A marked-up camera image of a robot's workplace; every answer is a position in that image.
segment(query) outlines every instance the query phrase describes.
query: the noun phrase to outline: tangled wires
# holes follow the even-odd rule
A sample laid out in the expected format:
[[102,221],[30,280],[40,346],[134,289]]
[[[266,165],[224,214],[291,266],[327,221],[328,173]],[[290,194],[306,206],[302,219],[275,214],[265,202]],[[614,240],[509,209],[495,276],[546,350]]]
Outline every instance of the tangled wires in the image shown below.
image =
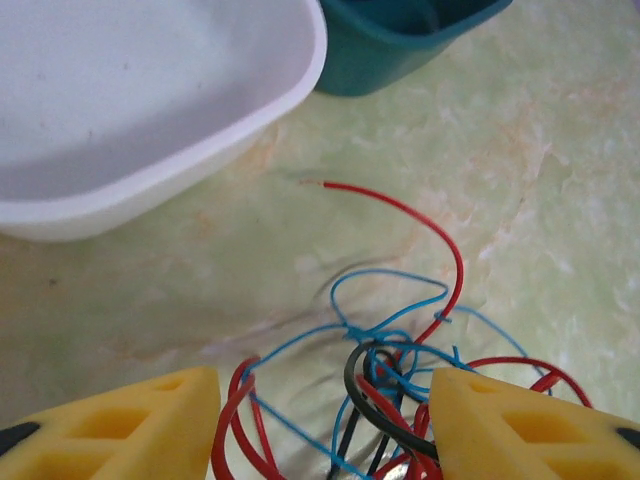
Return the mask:
[[[271,445],[265,430],[262,412],[276,418],[284,427],[299,436],[310,446],[326,455],[330,461],[327,479],[336,478],[340,470],[348,472],[357,478],[384,479],[394,468],[407,464],[406,477],[410,480],[421,479],[426,474],[429,480],[439,479],[441,472],[438,465],[438,454],[435,445],[427,440],[429,428],[429,388],[418,381],[420,374],[428,374],[433,370],[425,368],[424,357],[436,356],[456,368],[474,371],[475,368],[495,363],[522,363],[533,365],[540,374],[540,380],[532,387],[536,391],[549,391],[559,380],[567,381],[574,389],[578,397],[585,405],[590,406],[584,392],[567,374],[556,367],[541,361],[527,358],[526,352],[504,330],[469,307],[456,307],[456,303],[462,290],[463,263],[460,252],[449,235],[435,222],[408,207],[401,202],[384,194],[351,185],[324,182],[325,188],[343,190],[358,193],[387,203],[401,211],[404,211],[423,225],[431,228],[449,246],[456,264],[456,280],[451,295],[444,308],[434,315],[431,324],[415,339],[400,328],[394,327],[394,322],[410,312],[424,308],[436,302],[443,301],[449,295],[446,284],[421,275],[401,272],[391,269],[363,269],[350,272],[339,278],[329,292],[330,303],[336,314],[337,322],[322,325],[300,334],[271,353],[260,359],[250,358],[242,362],[233,374],[229,385],[228,401],[220,414],[218,430],[212,449],[212,465],[218,480],[232,480],[233,475],[229,469],[225,456],[225,438],[231,427],[236,441],[248,461],[254,468],[267,479],[284,479],[275,461]],[[342,311],[336,299],[339,287],[350,279],[363,275],[391,275],[411,281],[417,281],[426,285],[437,287],[440,291],[434,296],[413,303],[371,328],[362,328],[353,324]],[[451,322],[449,315],[454,311],[471,314],[486,323],[506,338],[523,357],[494,357],[464,363],[461,361],[458,350],[454,346],[450,353],[441,351],[424,342],[442,324]],[[344,368],[344,385],[346,397],[340,406],[332,432],[331,445],[327,447],[322,442],[313,438],[294,422],[286,418],[272,405],[260,397],[255,390],[255,371],[261,365],[271,361],[282,354],[288,348],[323,332],[340,330],[344,338],[355,343],[355,349],[346,359]],[[237,409],[241,401],[250,397],[251,411],[260,440],[262,454],[260,454],[249,441],[240,421]],[[403,417],[400,409],[405,399],[409,399],[416,405],[413,413],[413,424],[409,424]],[[349,405],[353,405],[351,414],[347,420],[346,428],[340,439],[340,431]],[[382,433],[382,438],[366,473],[346,461],[346,455],[358,422],[366,419]],[[382,460],[393,441],[396,449],[382,466]]]

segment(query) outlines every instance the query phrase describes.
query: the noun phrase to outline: black tip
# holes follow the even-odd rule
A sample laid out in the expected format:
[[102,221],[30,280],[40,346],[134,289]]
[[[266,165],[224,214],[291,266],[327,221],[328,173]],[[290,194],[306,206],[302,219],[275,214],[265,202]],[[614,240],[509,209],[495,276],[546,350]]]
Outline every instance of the black tip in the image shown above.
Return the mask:
[[640,432],[638,430],[620,427],[616,429],[616,433],[640,450]]
[[0,430],[0,457],[40,428],[39,423],[25,422]]

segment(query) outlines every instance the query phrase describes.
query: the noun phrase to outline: container rim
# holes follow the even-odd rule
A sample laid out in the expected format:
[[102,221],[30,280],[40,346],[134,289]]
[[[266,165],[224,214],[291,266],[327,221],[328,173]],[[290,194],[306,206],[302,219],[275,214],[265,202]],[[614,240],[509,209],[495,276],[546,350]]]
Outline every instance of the container rim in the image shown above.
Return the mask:
[[361,34],[385,44],[402,46],[412,50],[420,50],[431,47],[434,44],[453,40],[455,37],[460,35],[460,27],[462,27],[462,30],[465,32],[471,30],[494,15],[497,15],[513,2],[513,0],[495,0],[493,4],[479,12],[476,12],[453,25],[449,25],[446,28],[438,30],[437,32],[425,35],[409,35],[383,28],[376,22],[358,15],[353,8],[347,5],[350,1],[356,0],[320,0],[320,3],[323,10],[334,13],[342,22],[353,27]]

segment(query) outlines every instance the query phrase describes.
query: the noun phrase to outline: blue wire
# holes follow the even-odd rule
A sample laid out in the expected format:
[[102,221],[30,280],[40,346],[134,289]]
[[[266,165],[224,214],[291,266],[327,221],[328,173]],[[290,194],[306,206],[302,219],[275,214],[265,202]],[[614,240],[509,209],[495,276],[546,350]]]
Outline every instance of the blue wire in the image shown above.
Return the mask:
[[[390,315],[389,317],[387,317],[386,319],[384,319],[383,321],[381,321],[380,323],[378,323],[377,325],[368,328],[368,329],[364,329],[362,327],[359,327],[355,324],[352,324],[349,321],[349,318],[347,317],[347,315],[342,311],[342,309],[340,308],[338,301],[336,299],[336,292],[338,287],[344,283],[345,281],[355,278],[355,277],[360,277],[363,275],[371,275],[371,274],[382,274],[382,275],[391,275],[391,276],[396,276],[396,277],[400,277],[400,278],[405,278],[405,279],[409,279],[409,280],[413,280],[413,281],[419,281],[422,283],[427,283],[430,285],[435,285],[438,287],[442,288],[442,292],[438,295],[435,295],[433,297],[427,298],[425,300],[413,303],[407,307],[404,307],[400,310],[398,310],[397,312],[395,312],[394,314]],[[457,347],[453,346],[453,355],[449,355],[446,352],[443,352],[437,348],[428,346],[428,345],[416,345],[416,344],[406,344],[406,343],[398,343],[397,339],[400,338],[404,341],[407,342],[412,342],[412,336],[406,332],[405,330],[401,330],[401,329],[393,329],[393,330],[385,330],[386,327],[390,326],[392,323],[394,323],[396,320],[398,320],[399,318],[403,317],[404,315],[407,315],[410,312],[413,312],[417,309],[420,309],[422,307],[428,306],[428,305],[432,305],[436,302],[439,302],[443,299],[445,299],[447,297],[449,293],[449,287],[442,283],[439,282],[437,280],[433,280],[430,279],[428,277],[424,277],[422,275],[416,275],[413,273],[408,273],[408,272],[403,272],[400,270],[393,270],[393,269],[385,269],[385,268],[370,268],[370,269],[361,269],[361,270],[357,270],[354,272],[350,272],[346,275],[343,275],[342,277],[340,277],[338,280],[336,280],[336,282],[331,286],[330,289],[330,293],[329,293],[329,299],[330,299],[330,303],[331,303],[331,307],[333,308],[336,316],[338,317],[338,323],[332,323],[332,324],[328,324],[328,325],[322,325],[320,327],[316,327],[313,328],[311,330],[308,330],[304,333],[301,333],[297,336],[295,336],[294,338],[288,340],[287,342],[283,343],[282,345],[280,345],[279,347],[275,348],[273,351],[271,351],[269,354],[267,354],[264,358],[262,358],[261,360],[257,361],[256,363],[252,364],[251,366],[249,366],[247,368],[247,370],[245,371],[244,375],[243,375],[243,381],[246,381],[246,378],[248,377],[248,375],[255,370],[256,368],[258,368],[261,365],[264,365],[265,363],[271,361],[273,358],[275,358],[277,355],[279,355],[280,353],[282,353],[283,351],[287,350],[288,348],[292,347],[293,345],[311,337],[317,334],[320,334],[322,332],[326,332],[326,331],[330,331],[330,330],[346,330],[346,333],[344,335],[344,338],[347,340],[353,340],[356,343],[363,343],[366,341],[376,341],[379,344],[385,346],[385,347],[392,347],[393,349],[402,352],[401,356],[400,356],[400,362],[404,361],[407,357],[407,355],[410,355],[411,353],[413,353],[413,361],[411,362],[411,367],[409,368],[409,370],[407,370],[407,372],[403,373],[403,374],[398,374],[397,372],[395,372],[392,368],[390,368],[386,362],[382,362],[380,361],[376,355],[372,355],[372,361],[371,361],[371,374],[372,374],[372,378],[377,382],[379,381],[379,375],[378,375],[378,367],[382,367],[382,369],[384,370],[384,373],[386,376],[388,376],[388,378],[393,378],[396,382],[398,382],[398,384],[400,384],[403,389],[406,390],[407,393],[411,393],[412,395],[414,395],[415,397],[428,402],[428,397],[422,396],[420,395],[420,393],[429,393],[429,389],[426,387],[421,387],[419,385],[415,385],[413,383],[411,383],[411,379],[413,376],[415,376],[418,373],[432,373],[433,372],[433,368],[418,368],[418,359],[419,359],[419,355],[420,354],[430,354],[430,355],[436,355],[437,357],[449,362],[450,364],[452,364],[453,366],[463,369],[463,370],[467,370],[467,371],[474,371],[471,367],[469,367],[466,363],[462,362],[460,360],[460,356],[459,356],[459,352]],[[513,339],[513,337],[511,337],[505,330],[503,330],[500,326],[498,326],[497,324],[495,324],[493,321],[491,321],[490,319],[488,319],[486,316],[482,315],[481,313],[469,308],[469,307],[455,307],[455,310],[457,310],[458,312],[463,312],[463,313],[468,313],[471,315],[474,315],[475,317],[477,317],[478,319],[480,319],[481,321],[483,321],[484,323],[486,323],[489,327],[491,327],[492,329],[494,329],[496,332],[498,332],[503,338],[505,338],[514,348],[516,348],[516,350],[518,350],[518,352],[523,355],[523,356],[527,356],[526,351]],[[435,314],[435,318],[439,317],[439,312],[437,312]],[[446,319],[442,319],[445,322],[450,323],[451,320],[446,318]],[[542,372],[541,369],[537,368],[537,370],[540,372],[541,375],[544,375],[544,372]],[[397,403],[397,397],[398,397],[398,390],[394,389],[394,388],[381,388],[380,393],[388,396],[388,397],[394,397],[394,404]],[[354,466],[350,465],[349,463],[347,463],[344,459],[341,459],[338,455],[337,455],[337,449],[338,449],[338,440],[339,440],[339,434],[340,434],[340,425],[342,423],[342,419],[345,415],[346,409],[350,403],[350,399],[349,397],[346,397],[345,400],[342,402],[342,404],[340,405],[340,408],[338,410],[338,413],[336,415],[336,419],[334,422],[334,426],[333,426],[333,431],[332,431],[332,436],[331,436],[331,449],[327,449],[324,445],[322,445],[320,442],[318,442],[317,440],[315,440],[314,438],[312,438],[308,433],[306,433],[304,430],[302,430],[300,427],[298,427],[296,424],[294,424],[293,422],[291,422],[289,419],[287,419],[286,417],[284,417],[280,412],[278,412],[275,408],[273,408],[271,405],[269,405],[265,400],[263,400],[262,398],[260,398],[258,395],[252,393],[251,394],[252,398],[255,399],[255,401],[260,405],[261,408],[263,408],[264,410],[266,410],[271,416],[273,416],[274,418],[276,418],[285,428],[287,428],[288,430],[290,430],[291,432],[293,432],[294,434],[296,434],[297,436],[301,437],[302,439],[304,439],[306,442],[308,442],[313,448],[315,448],[316,450],[322,452],[323,454],[325,454],[326,456],[328,456],[331,461],[338,465],[340,468],[342,468],[343,470],[356,475],[358,478],[362,478],[362,479],[368,479],[370,477],[366,476],[365,474],[363,474],[362,472],[360,472],[357,468],[355,468]],[[393,452],[392,457],[396,457],[399,452],[401,450],[401,447],[398,446],[396,447],[395,451]]]
[[358,478],[362,478],[364,480],[369,480],[371,478],[371,477],[368,477],[367,475],[364,475],[362,472],[360,472],[360,470],[358,470],[353,465],[351,465],[351,464],[347,463],[346,461],[344,461],[343,459],[341,459],[338,455],[334,455],[330,450],[327,449],[327,447],[322,445],[320,442],[318,442],[311,435],[309,435],[304,430],[299,428],[291,420],[289,420],[288,418],[282,416],[276,409],[274,409],[271,405],[269,405],[267,402],[262,400],[259,396],[255,395],[255,394],[252,394],[252,396],[255,399],[255,401],[260,405],[260,407],[263,408],[264,410],[266,410],[269,415],[275,417],[280,423],[282,423],[289,430],[291,430],[292,432],[296,433],[298,436],[302,437],[313,448],[315,448],[316,450],[324,453],[327,457],[330,457],[331,461],[334,462],[336,465],[339,465],[340,468],[342,468],[343,470],[345,470],[345,471],[347,471],[349,473],[352,473],[353,475],[356,475]]
[[333,431],[331,432],[331,458],[334,455],[338,455],[338,436],[340,435],[340,424],[342,423],[342,417],[344,416],[344,412],[347,410],[347,406],[351,403],[349,397],[345,397],[342,405],[340,405],[340,409],[338,410],[338,415],[336,415],[336,421],[333,424]]
[[362,275],[372,275],[372,274],[391,275],[395,277],[406,278],[409,280],[416,280],[418,282],[428,283],[431,285],[437,285],[439,287],[442,287],[443,291],[439,295],[428,298],[427,300],[423,300],[421,302],[416,302],[412,305],[409,305],[408,307],[403,308],[402,310],[394,313],[390,317],[380,322],[377,326],[373,327],[371,331],[380,330],[386,327],[389,323],[392,323],[393,321],[400,318],[402,315],[406,315],[407,313],[413,310],[416,310],[418,308],[421,308],[427,305],[431,305],[432,303],[439,302],[440,300],[443,300],[444,298],[446,298],[446,296],[449,294],[449,287],[445,283],[439,282],[437,280],[433,280],[428,277],[424,277],[422,275],[416,275],[414,273],[408,273],[408,272],[403,272],[401,270],[393,270],[388,268],[365,268],[362,270],[356,270],[355,272],[347,273],[346,275],[343,275],[338,280],[336,280],[336,282],[331,286],[331,290],[329,291],[329,301],[331,302],[331,307],[336,312],[336,315],[338,315],[338,318],[344,325],[348,325],[349,320],[347,316],[340,309],[340,306],[338,305],[338,301],[336,300],[336,291],[338,290],[338,287],[351,278],[360,277]]
[[[492,328],[493,330],[495,330],[496,332],[498,332],[498,334],[500,334],[500,336],[502,336],[502,338],[504,338],[507,342],[509,342],[511,344],[511,346],[513,348],[515,348],[518,353],[520,355],[522,355],[525,358],[529,358],[529,354],[527,353],[527,351],[522,347],[522,345],[520,345],[515,338],[513,338],[511,335],[509,335],[509,333],[503,329],[500,325],[498,325],[497,323],[495,323],[493,320],[491,320],[489,317],[483,315],[482,313],[478,312],[477,310],[474,310],[471,307],[465,307],[464,305],[459,305],[453,308],[454,311],[457,312],[463,312],[463,313],[468,313],[469,315],[473,315],[474,317],[476,317],[478,320],[484,322],[485,324],[487,324],[490,328]],[[540,377],[544,377],[546,375],[546,373],[544,372],[544,370],[542,370],[540,367],[533,367],[534,370],[536,372],[538,372],[538,375],[540,375]],[[553,392],[551,389],[549,389],[549,395],[552,396]]]

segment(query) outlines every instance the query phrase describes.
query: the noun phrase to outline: floor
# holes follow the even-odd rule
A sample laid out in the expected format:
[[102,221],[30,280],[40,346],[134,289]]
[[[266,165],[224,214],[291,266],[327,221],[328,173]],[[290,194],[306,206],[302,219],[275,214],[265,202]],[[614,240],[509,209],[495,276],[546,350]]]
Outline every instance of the floor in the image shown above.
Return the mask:
[[[217,365],[226,389],[241,359],[331,320],[316,293],[350,264],[452,282],[429,231],[305,178],[432,216],[465,258],[464,303],[573,374],[597,408],[640,421],[639,79],[632,1],[514,2],[377,94],[312,95],[224,171],[116,231],[60,245],[0,237],[0,423],[197,364]],[[363,279],[345,308],[372,324],[420,294]],[[446,328],[436,342],[463,358],[512,351],[464,316]],[[348,351],[326,338],[261,370],[259,389],[326,438]],[[301,460],[317,456],[269,425],[283,471],[302,478]],[[237,477],[254,478],[230,451]]]

